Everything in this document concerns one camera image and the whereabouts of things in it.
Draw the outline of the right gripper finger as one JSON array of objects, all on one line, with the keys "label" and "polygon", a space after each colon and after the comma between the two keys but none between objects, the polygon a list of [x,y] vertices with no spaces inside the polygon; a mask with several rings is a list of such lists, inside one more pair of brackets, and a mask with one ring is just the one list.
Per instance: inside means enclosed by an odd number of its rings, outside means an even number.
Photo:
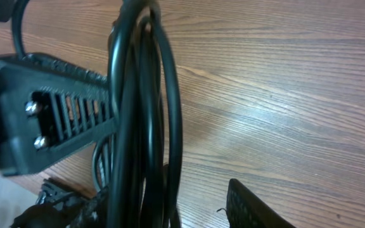
[{"label": "right gripper finger", "polygon": [[226,215],[230,228],[295,228],[238,179],[230,179]]}]

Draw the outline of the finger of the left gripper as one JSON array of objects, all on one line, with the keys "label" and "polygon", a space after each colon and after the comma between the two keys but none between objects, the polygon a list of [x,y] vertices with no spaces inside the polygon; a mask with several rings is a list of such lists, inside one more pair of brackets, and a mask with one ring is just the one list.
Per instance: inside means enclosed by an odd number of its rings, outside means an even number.
[{"label": "finger of the left gripper", "polygon": [[0,172],[36,174],[115,133],[106,77],[54,56],[0,56]]},{"label": "finger of the left gripper", "polygon": [[106,227],[108,188],[89,199],[74,188],[45,179],[35,205],[17,216],[12,227]]}]

